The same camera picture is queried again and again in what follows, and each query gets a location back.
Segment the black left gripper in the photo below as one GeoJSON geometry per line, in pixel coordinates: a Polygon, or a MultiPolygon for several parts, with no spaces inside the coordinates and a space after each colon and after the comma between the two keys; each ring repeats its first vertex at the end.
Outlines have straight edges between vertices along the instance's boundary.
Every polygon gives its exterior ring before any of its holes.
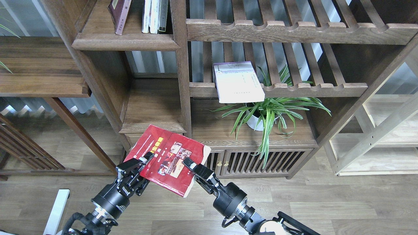
{"type": "Polygon", "coordinates": [[[106,185],[91,201],[96,206],[93,215],[98,220],[116,220],[130,204],[134,195],[142,195],[149,180],[140,176],[145,165],[154,157],[147,152],[138,160],[128,160],[116,166],[118,177],[106,185]]]}

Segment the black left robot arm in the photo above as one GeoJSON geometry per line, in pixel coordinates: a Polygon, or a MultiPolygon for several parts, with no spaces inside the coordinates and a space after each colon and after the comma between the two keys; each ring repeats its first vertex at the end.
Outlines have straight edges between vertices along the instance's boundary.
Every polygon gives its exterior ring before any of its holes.
{"type": "Polygon", "coordinates": [[[118,177],[106,185],[91,202],[96,206],[92,213],[74,213],[64,225],[63,235],[107,235],[112,226],[118,226],[116,219],[130,204],[134,195],[140,196],[149,180],[140,176],[145,165],[154,154],[147,152],[140,159],[130,159],[116,166],[118,177]]]}

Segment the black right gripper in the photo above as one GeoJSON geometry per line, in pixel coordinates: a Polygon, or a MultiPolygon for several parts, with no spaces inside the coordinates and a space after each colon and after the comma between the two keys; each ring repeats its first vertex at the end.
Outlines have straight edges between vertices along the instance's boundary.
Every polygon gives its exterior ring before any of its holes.
{"type": "Polygon", "coordinates": [[[215,173],[204,165],[197,165],[192,159],[186,157],[183,164],[197,177],[197,183],[208,194],[215,195],[214,208],[227,219],[237,217],[242,219],[248,210],[247,194],[236,184],[230,182],[227,186],[222,185],[215,173]]]}

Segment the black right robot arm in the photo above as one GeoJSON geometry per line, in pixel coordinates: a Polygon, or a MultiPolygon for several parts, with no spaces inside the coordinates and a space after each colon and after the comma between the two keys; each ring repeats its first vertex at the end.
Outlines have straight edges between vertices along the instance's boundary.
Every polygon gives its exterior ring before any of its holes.
{"type": "Polygon", "coordinates": [[[186,157],[183,164],[194,174],[197,183],[208,193],[215,195],[213,207],[224,216],[223,228],[239,221],[249,235],[318,235],[318,232],[279,211],[277,217],[266,220],[254,207],[247,205],[247,194],[236,184],[222,185],[215,173],[202,164],[186,157]]]}

